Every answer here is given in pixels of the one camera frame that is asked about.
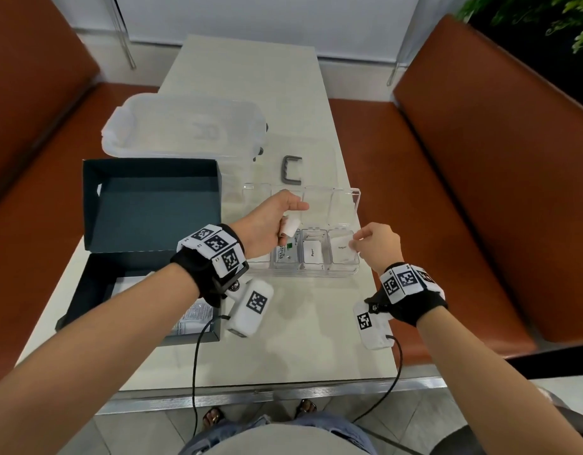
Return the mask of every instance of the dark teal box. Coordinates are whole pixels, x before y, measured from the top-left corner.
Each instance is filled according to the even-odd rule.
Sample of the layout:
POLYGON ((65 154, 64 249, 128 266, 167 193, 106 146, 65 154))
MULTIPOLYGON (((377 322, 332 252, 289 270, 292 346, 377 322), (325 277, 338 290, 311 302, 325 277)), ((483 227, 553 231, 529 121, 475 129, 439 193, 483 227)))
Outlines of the dark teal box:
MULTIPOLYGON (((221 187, 215 160, 83 161, 84 240, 91 254, 56 330, 108 300, 117 278, 163 268, 179 240, 205 224, 220 223, 221 187)), ((197 337, 166 337, 162 344, 195 343, 197 337)), ((202 341, 219 338, 216 321, 202 341)))

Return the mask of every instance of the white table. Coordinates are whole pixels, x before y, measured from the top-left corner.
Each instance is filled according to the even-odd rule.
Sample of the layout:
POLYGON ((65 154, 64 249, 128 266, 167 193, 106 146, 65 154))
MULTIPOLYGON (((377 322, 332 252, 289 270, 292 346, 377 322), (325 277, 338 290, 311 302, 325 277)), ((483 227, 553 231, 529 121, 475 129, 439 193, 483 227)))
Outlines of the white table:
MULTIPOLYGON (((159 93, 201 93, 256 102, 266 116, 269 135, 311 137, 331 145, 338 169, 338 185, 332 186, 349 186, 313 48, 189 36, 159 93)), ((88 254, 81 241, 19 360, 54 334, 56 320, 68 308, 88 254)), ((390 380, 382 379, 396 375, 392 352, 366 350, 352 312, 357 300, 375 291, 367 265, 362 262, 359 272, 347 278, 279 277, 272 278, 271 283, 276 296, 256 336, 241 339, 224 331, 219 342, 201 345, 197 386, 216 387, 221 395, 228 387, 248 385, 235 388, 239 392, 246 390, 244 398, 226 402, 252 400, 252 396, 254 400, 292 396, 271 393, 270 397, 257 397, 255 385, 264 383, 282 386, 280 390, 304 390, 298 396, 314 396, 306 390, 314 390, 312 384, 316 382, 341 380, 372 383, 372 392, 386 390, 390 380)), ((227 300, 223 312, 228 312, 230 306, 227 300)), ((158 347, 121 390, 136 391, 130 396, 141 391, 145 392, 143 396, 153 397, 187 394, 194 356, 194 344, 158 347)), ((260 389, 270 388, 261 385, 260 389)), ((363 385, 349 392, 362 390, 366 390, 363 385)), ((184 404, 159 405, 171 408, 184 404)), ((109 411, 115 411, 113 406, 104 409, 104 413, 109 411)))

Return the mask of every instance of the plastic bin handle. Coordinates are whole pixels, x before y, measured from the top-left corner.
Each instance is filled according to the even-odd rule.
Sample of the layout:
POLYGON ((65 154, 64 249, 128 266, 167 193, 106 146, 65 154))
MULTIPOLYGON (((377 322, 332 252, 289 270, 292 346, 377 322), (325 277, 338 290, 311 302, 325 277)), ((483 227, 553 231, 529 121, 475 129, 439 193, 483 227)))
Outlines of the plastic bin handle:
POLYGON ((283 157, 283 163, 281 164, 281 182, 288 185, 302 185, 301 179, 289 179, 287 177, 287 163, 290 161, 301 161, 301 156, 285 155, 283 157))

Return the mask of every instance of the jeans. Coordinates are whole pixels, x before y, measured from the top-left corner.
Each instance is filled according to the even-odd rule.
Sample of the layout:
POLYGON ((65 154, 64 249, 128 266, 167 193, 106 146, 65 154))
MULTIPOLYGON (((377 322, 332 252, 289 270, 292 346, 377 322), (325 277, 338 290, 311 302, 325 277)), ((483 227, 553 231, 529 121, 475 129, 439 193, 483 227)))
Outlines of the jeans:
MULTIPOLYGON (((235 423, 227 420, 220 421, 203 433, 193 437, 182 449, 179 455, 198 455, 211 449, 214 445, 223 440, 233 437, 236 434, 251 428, 257 428, 271 423, 267 415, 263 415, 251 423, 235 423)), ((369 437, 347 419, 332 415, 327 412, 313 412, 310 414, 300 414, 300 416, 284 425, 295 425, 300 427, 315 427, 329 431, 335 436, 342 437, 349 443, 369 453, 378 455, 369 437)))

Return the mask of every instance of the foot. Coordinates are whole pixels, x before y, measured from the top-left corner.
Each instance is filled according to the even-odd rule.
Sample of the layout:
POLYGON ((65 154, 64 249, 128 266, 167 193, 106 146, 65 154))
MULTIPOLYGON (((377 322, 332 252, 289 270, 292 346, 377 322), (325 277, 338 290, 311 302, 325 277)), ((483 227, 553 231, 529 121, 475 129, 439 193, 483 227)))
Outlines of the foot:
POLYGON ((296 408, 296 415, 294 416, 294 419, 297 419, 301 415, 311 414, 314 412, 317 412, 317 406, 313 404, 310 399, 302 399, 296 408))
POLYGON ((203 431, 217 425, 220 420, 224 420, 224 414, 218 407, 212 407, 203 416, 203 431))

